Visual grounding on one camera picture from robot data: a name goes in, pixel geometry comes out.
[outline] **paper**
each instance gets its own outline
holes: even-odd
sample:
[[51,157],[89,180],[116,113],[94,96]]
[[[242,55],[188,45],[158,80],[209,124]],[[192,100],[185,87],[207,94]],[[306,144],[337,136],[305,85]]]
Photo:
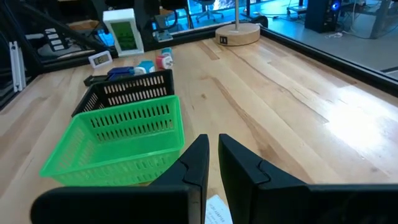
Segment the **paper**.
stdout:
[[218,195],[214,195],[206,202],[205,224],[232,224],[229,208]]

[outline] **white device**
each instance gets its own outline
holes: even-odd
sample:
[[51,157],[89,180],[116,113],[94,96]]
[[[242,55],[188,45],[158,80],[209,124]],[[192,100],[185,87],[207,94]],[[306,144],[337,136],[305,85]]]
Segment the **white device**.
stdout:
[[141,35],[137,30],[133,9],[104,11],[103,20],[112,33],[119,57],[144,53]]
[[22,91],[26,87],[25,64],[22,56],[22,50],[16,41],[9,43],[12,84],[14,92]]
[[98,68],[103,65],[112,63],[112,56],[109,51],[104,51],[95,55],[88,57],[93,68]]

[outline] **round wooden base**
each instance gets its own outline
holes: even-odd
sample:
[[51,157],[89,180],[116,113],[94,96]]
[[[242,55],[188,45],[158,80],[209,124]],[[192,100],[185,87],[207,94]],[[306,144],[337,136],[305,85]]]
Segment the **round wooden base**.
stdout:
[[257,24],[239,24],[239,29],[235,29],[235,24],[220,27],[216,30],[217,44],[225,46],[239,46],[256,42],[260,39],[260,26]]

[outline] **wood grain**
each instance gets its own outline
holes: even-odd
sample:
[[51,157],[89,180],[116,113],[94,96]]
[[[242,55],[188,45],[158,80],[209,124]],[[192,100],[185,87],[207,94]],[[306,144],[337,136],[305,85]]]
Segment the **wood grain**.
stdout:
[[[210,139],[209,197],[226,202],[219,133],[309,183],[398,181],[397,98],[263,37],[241,47],[209,39],[173,52],[185,149],[201,133]],[[86,90],[83,80],[158,54],[42,75],[0,111],[2,223],[29,223],[34,199],[60,186],[39,170]]]

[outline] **floor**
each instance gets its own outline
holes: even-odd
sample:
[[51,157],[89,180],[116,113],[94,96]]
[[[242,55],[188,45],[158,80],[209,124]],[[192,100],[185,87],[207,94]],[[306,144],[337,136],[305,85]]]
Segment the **floor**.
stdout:
[[[341,38],[326,38],[326,36],[334,34],[334,32],[319,34],[315,31],[305,29],[303,19],[299,21],[287,20],[285,14],[289,2],[290,0],[275,0],[267,3],[254,4],[251,6],[251,12],[260,12],[266,15],[269,18],[269,28],[271,30],[328,52],[329,54],[379,71],[394,67],[398,70],[398,60],[396,57],[398,53],[398,44],[396,43],[398,28],[376,40],[360,39],[349,34],[344,34]],[[367,0],[367,2],[368,4],[375,4],[375,2],[377,3],[378,1]],[[292,0],[290,5],[298,5],[298,0]],[[221,19],[216,15],[216,23],[235,20],[234,9],[221,12],[224,14],[224,18]],[[272,19],[275,15],[279,15],[279,18]],[[206,18],[202,18],[201,21],[197,23],[195,18],[196,17],[193,16],[193,24],[195,27],[214,24],[212,20],[207,20]],[[360,37],[369,37],[374,18],[374,16],[367,15],[358,16],[354,24],[356,35]],[[344,21],[346,28],[351,25],[350,17],[342,17],[340,21]],[[392,30],[396,25],[398,25],[398,18],[390,20],[382,34]],[[392,72],[387,75],[398,80],[398,73]]]
[[[226,202],[219,133],[308,183],[398,181],[398,98],[264,37],[242,47],[208,39],[173,52],[186,147],[201,133],[210,139],[209,197]],[[39,170],[86,91],[83,80],[158,54],[41,75],[0,112],[2,223],[28,224],[34,199],[60,186]]]

